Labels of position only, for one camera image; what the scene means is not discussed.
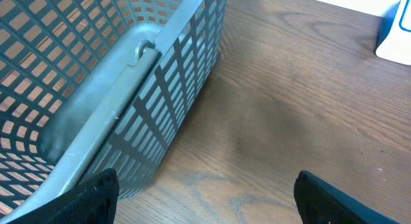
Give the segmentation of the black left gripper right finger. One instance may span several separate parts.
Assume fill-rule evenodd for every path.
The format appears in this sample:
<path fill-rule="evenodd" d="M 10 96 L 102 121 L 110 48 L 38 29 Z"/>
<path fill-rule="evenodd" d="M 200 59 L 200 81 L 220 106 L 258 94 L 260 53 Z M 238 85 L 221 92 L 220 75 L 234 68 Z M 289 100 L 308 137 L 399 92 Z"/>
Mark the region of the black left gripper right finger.
<path fill-rule="evenodd" d="M 303 223 L 396 224 L 306 170 L 299 172 L 293 196 Z"/>

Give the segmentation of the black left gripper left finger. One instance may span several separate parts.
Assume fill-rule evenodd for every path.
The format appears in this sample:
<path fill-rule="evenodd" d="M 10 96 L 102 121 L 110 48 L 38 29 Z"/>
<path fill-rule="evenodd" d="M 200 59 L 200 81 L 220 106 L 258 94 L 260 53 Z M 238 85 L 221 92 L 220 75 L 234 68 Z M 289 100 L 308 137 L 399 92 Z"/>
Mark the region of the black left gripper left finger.
<path fill-rule="evenodd" d="M 113 224 L 118 195 L 118 177 L 115 169 L 109 168 L 10 223 Z"/>

